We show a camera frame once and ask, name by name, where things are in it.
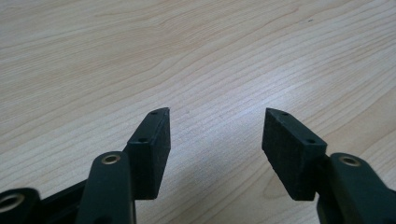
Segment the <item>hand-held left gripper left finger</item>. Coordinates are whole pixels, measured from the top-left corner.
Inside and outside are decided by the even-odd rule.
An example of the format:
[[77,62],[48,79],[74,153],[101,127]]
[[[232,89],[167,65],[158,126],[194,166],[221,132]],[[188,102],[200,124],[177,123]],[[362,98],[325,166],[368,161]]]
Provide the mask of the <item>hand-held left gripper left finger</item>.
[[170,109],[148,112],[123,150],[129,157],[136,200],[158,197],[171,149]]

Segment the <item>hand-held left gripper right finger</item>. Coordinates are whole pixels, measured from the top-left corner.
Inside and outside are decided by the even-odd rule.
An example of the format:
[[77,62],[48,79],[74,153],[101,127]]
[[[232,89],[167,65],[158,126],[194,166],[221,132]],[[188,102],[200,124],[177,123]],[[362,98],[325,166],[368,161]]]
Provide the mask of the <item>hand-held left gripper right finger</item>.
[[326,148],[327,143],[292,114],[265,110],[262,150],[293,200],[314,200],[316,166]]

